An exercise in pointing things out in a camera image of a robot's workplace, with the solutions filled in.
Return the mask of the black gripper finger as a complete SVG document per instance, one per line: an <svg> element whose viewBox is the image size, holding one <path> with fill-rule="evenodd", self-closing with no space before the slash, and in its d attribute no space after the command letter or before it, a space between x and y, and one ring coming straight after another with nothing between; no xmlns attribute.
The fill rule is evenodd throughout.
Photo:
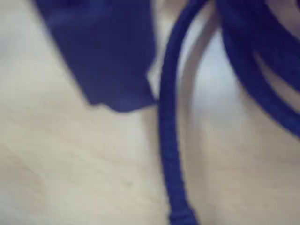
<svg viewBox="0 0 300 225"><path fill-rule="evenodd" d="M129 112L155 104L156 55L149 0L34 1L87 101Z"/></svg>

